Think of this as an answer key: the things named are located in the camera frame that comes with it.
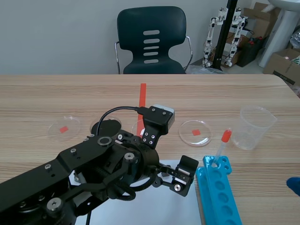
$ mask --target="red square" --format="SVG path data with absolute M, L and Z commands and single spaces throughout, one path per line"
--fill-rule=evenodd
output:
M 192 130 L 192 133 L 193 133 L 193 135 L 194 136 L 198 136 L 198 135 L 200 135 L 201 134 L 201 132 L 200 132 L 200 130 Z
M 60 132 L 61 132 L 61 133 L 65 133 L 67 130 L 69 130 L 68 127 L 67 127 L 67 126 L 64 126 L 64 127 L 62 127 L 62 128 L 60 129 Z

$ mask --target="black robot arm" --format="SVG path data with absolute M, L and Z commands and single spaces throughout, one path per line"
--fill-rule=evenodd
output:
M 175 169 L 159 162 L 155 146 L 168 133 L 174 111 L 163 106 L 136 108 L 143 115 L 142 138 L 121 130 L 117 140 L 90 135 L 62 151 L 56 159 L 0 184 L 0 221 L 4 225 L 74 225 L 108 199 L 131 201 L 137 191 L 164 185 L 186 196 L 198 161 L 182 156 Z M 80 181 L 71 185 L 75 172 Z M 163 181 L 158 174 L 173 176 Z M 131 187 L 149 178 L 143 185 Z

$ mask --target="chair backrest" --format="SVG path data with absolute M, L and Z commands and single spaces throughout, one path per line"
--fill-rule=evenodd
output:
M 173 6 L 129 8 L 117 20 L 120 48 L 130 50 L 135 60 L 169 58 L 169 49 L 184 42 L 186 16 Z

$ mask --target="white robot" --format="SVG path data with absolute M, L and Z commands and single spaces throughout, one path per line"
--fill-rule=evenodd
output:
M 212 42 L 212 35 L 214 33 L 214 28 L 216 25 L 223 25 L 223 22 L 226 20 L 227 13 L 228 13 L 227 8 L 221 8 L 219 10 L 218 17 L 212 17 L 210 20 L 210 26 L 209 26 L 208 35 L 207 35 L 207 38 L 205 41 L 204 56 L 203 56 L 203 61 L 202 61 L 204 68 L 211 66 L 211 64 L 209 62 L 209 57 L 210 57 L 211 48 L 212 48 L 211 42 Z M 240 14 L 241 14 L 241 8 L 238 7 L 235 9 L 233 19 L 232 19 L 232 25 L 237 25 L 237 29 L 236 29 L 234 38 L 231 43 L 231 49 L 230 49 L 229 55 L 225 59 L 222 59 L 222 62 L 225 65 L 228 65 L 230 67 L 232 66 L 231 60 L 234 57 L 234 55 L 238 49 L 237 46 L 240 42 L 240 32 L 245 25 L 245 18 L 241 17 Z

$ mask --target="blue object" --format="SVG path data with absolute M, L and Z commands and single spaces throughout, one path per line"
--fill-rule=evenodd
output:
M 293 191 L 295 194 L 300 196 L 300 178 L 291 177 L 286 181 L 286 185 Z
M 212 167 L 214 156 L 204 156 L 196 171 L 206 225 L 242 225 L 227 178 L 232 170 L 226 156 Z

